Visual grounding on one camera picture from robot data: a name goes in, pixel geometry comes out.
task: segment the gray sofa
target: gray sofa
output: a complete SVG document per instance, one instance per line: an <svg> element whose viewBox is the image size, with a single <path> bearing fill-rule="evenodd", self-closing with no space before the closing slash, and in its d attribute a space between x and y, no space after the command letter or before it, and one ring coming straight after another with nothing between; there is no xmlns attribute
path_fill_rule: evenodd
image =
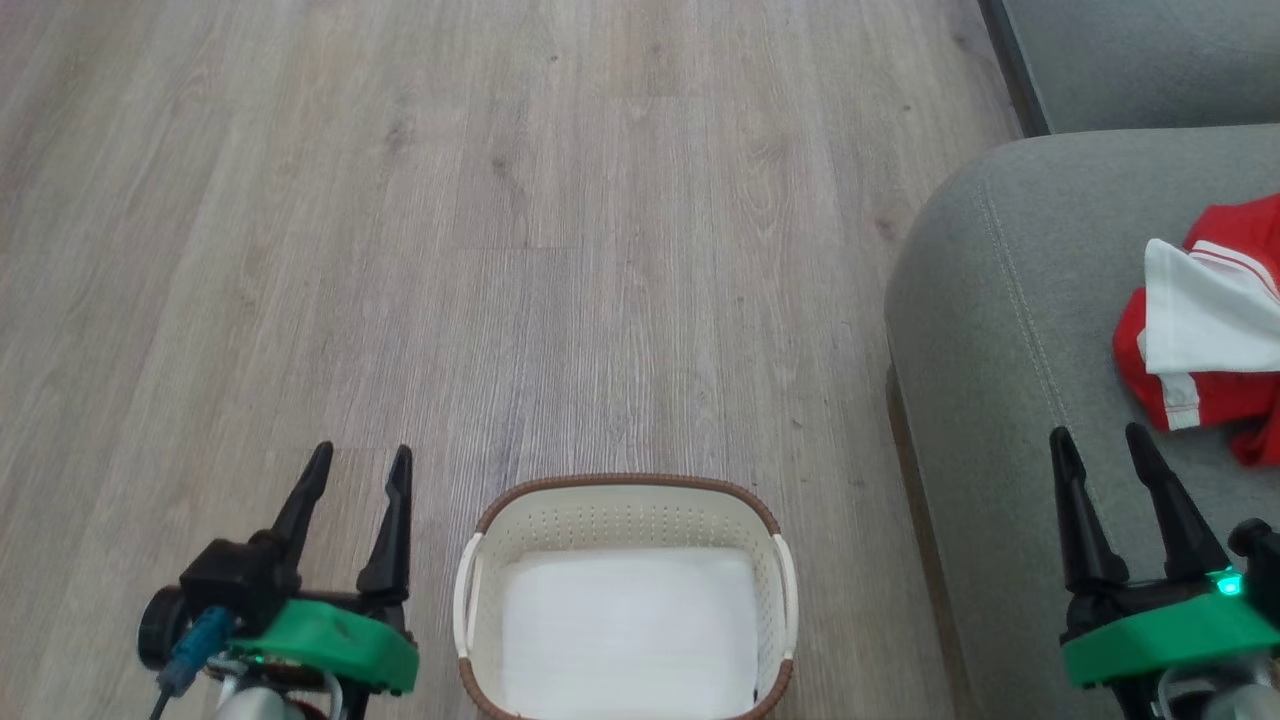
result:
<svg viewBox="0 0 1280 720"><path fill-rule="evenodd" d="M986 10L997 50L1019 54L1006 69L1034 79L1048 129L1280 122L1280 1ZM1016 72L1009 79L1016 95ZM1275 192L1280 124L1111 129L1001 147L916 219L886 323L927 501L918 521L932 524L954 620L942 625L955 628L978 716L1120 717L1108 692L1071 688L1062 666L1069 596L1048 434L1070 428L1112 546L1135 578L1160 577L1155 514L1124 439L1144 416L1111 336L1149 238L1180 242L1207 205ZM1224 542L1245 518L1280 521L1280 471L1240 468L1226 432L1157 437Z"/></svg>
<svg viewBox="0 0 1280 720"><path fill-rule="evenodd" d="M1164 560L1124 427L1143 420L1111 334L1152 237L1210 204L1280 192L1280 126L1025 140L937 191L886 299L890 350L969 689L982 717L1119 717L1066 682L1068 593L1048 434L1066 425L1112 546L1135 578ZM1240 468L1224 432L1157 437L1224 538L1280 520L1280 473Z"/></svg>
<svg viewBox="0 0 1280 720"><path fill-rule="evenodd" d="M979 0L1028 135L1280 122L1276 0Z"/></svg>

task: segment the white laundry basket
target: white laundry basket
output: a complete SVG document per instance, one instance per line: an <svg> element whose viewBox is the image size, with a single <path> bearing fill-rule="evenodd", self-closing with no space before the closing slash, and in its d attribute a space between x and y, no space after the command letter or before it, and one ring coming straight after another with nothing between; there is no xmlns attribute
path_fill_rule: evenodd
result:
<svg viewBox="0 0 1280 720"><path fill-rule="evenodd" d="M759 720L791 679L797 621L764 503L677 475L507 492L453 589L462 683L495 720Z"/></svg>

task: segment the wooden floor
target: wooden floor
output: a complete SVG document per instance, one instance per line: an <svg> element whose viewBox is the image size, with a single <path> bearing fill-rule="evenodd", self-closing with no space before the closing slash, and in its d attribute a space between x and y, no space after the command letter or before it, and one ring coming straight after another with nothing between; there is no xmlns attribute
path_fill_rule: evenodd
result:
<svg viewBox="0 0 1280 720"><path fill-rule="evenodd" d="M777 717L952 715L882 293L1007 102L973 0L0 0L0 716L143 717L147 598L326 438L317 588L417 457L422 670L371 717L474 715L462 544L590 470L778 514Z"/></svg>

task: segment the blue cable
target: blue cable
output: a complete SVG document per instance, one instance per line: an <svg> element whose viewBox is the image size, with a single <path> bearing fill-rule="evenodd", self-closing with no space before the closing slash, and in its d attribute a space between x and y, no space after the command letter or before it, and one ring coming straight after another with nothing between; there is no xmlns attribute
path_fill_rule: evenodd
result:
<svg viewBox="0 0 1280 720"><path fill-rule="evenodd" d="M225 607L214 606L201 612L187 634L173 646L173 657L156 676L161 697L182 697L209 659L227 647L233 632L236 618Z"/></svg>

